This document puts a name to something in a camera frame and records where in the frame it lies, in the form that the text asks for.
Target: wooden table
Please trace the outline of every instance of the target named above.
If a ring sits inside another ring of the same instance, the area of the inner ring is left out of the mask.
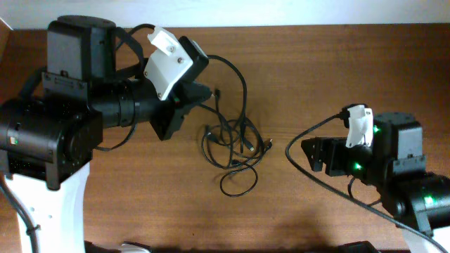
[[[248,83],[247,115],[274,147],[257,166],[256,188],[229,198],[219,190],[223,171],[200,154],[203,127],[217,123],[214,115],[194,109],[181,131],[165,142],[149,124],[140,124],[124,147],[94,152],[84,197],[86,240],[182,249],[309,249],[369,240],[378,249],[406,248],[394,225],[312,183],[290,165],[284,149],[299,132],[341,107],[367,103],[375,113],[412,112],[423,125],[427,169],[450,176],[450,25],[170,31],[236,64]],[[150,55],[145,32],[136,38]],[[136,61],[126,48],[117,54],[118,67]],[[0,64],[0,100],[15,96],[27,76],[45,64],[44,31],[11,32]],[[211,61],[199,80],[222,90],[222,111],[236,118],[242,89],[232,71]],[[104,145],[120,142],[126,133],[105,131]],[[336,120],[309,136],[346,134]],[[307,165],[300,145],[292,154]],[[237,193],[252,177],[251,172],[238,175],[225,186]],[[342,190],[349,180],[319,177]],[[378,198],[374,188],[356,183],[354,189],[363,201]],[[3,196],[0,203],[1,251],[19,252],[16,215]]]

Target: tangled cable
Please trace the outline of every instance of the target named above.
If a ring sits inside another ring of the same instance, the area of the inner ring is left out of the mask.
[[[243,87],[243,106],[240,111],[238,119],[230,119],[227,120],[223,116],[223,114],[219,111],[219,99],[220,99],[220,91],[216,90],[214,92],[215,99],[215,109],[206,106],[200,105],[200,107],[209,110],[216,114],[219,118],[219,124],[216,126],[206,126],[205,134],[203,134],[201,140],[201,149],[203,156],[205,159],[212,165],[225,170],[232,170],[225,175],[222,176],[220,180],[220,191],[229,197],[240,197],[249,193],[258,182],[258,173],[255,169],[255,166],[258,165],[266,152],[272,147],[272,140],[269,140],[267,143],[264,143],[261,135],[259,134],[256,126],[252,123],[252,121],[245,116],[245,109],[247,107],[247,84],[245,82],[244,76],[240,73],[238,68],[230,63],[227,59],[222,58],[220,56],[208,55],[209,59],[219,60],[225,64],[227,64],[239,77],[239,80]],[[215,135],[212,133],[213,130],[219,129],[219,135]],[[252,133],[256,136],[257,139],[257,147],[255,148],[249,140],[245,137],[245,130],[250,129]],[[224,134],[228,135],[228,141],[224,138]],[[214,156],[211,152],[211,143],[227,147],[229,149],[229,159],[226,164],[220,164],[215,160]],[[234,145],[240,143],[240,152],[234,150]],[[250,156],[244,155],[244,146],[254,153]],[[241,158],[242,160],[234,159],[234,156]],[[251,169],[255,174],[254,183],[245,191],[239,194],[230,194],[224,190],[223,182],[224,179],[228,176],[244,172]]]

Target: white bracket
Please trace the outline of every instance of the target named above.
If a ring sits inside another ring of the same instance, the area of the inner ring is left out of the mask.
[[[43,180],[14,174],[6,179],[14,197],[24,207],[36,230],[39,253],[80,253],[84,250],[83,195],[89,163],[61,183],[59,190],[49,190]],[[22,253],[31,253],[27,228],[18,216]]]
[[[345,146],[347,148],[361,144],[370,146],[373,139],[372,109],[365,108],[364,105],[355,105],[347,110],[350,112],[349,135]]]
[[[427,240],[413,234],[407,230],[402,229],[403,238],[409,247],[411,253],[441,253],[434,245]],[[450,250],[450,226],[443,228],[436,228],[433,230],[433,239],[444,247],[447,251]]]
[[[176,37],[161,27],[155,27],[148,39],[157,49],[148,59],[144,76],[153,83],[158,98],[166,100],[172,87],[189,70],[193,61]]]

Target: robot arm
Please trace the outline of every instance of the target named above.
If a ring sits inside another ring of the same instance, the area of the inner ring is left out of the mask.
[[[47,66],[0,108],[0,171],[8,186],[2,189],[11,190],[9,200],[25,214],[25,223],[19,216],[23,252],[85,251],[89,162],[94,148],[112,149],[98,147],[103,129],[131,126],[113,148],[140,122],[150,122],[159,139],[168,140],[184,115],[211,97],[194,82],[208,64],[200,47],[159,27],[153,35],[157,50],[147,59],[141,45],[109,20],[63,16],[49,25]],[[115,37],[135,52],[138,64],[116,71]],[[167,38],[170,46],[163,48]],[[32,98],[40,82],[44,97]]]
[[[311,169],[319,172],[325,164],[329,176],[353,176],[375,186],[382,206],[397,225],[404,224],[425,236],[404,229],[412,252],[441,252],[426,238],[450,249],[446,239],[450,236],[450,179],[426,172],[419,122],[399,112],[374,117],[366,105],[343,108],[333,118],[344,120],[349,136],[303,140]],[[351,190],[346,197],[353,199]]]

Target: green led light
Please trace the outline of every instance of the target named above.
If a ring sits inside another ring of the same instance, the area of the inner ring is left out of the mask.
[[[354,168],[357,169],[357,170],[361,170],[363,167],[359,163],[355,162],[354,163]]]
[[[376,134],[377,132],[381,131],[377,126],[373,126],[373,133]]]
[[[431,196],[424,197],[423,199],[425,201],[425,204],[427,204],[427,205],[431,205],[435,202],[435,200]]]

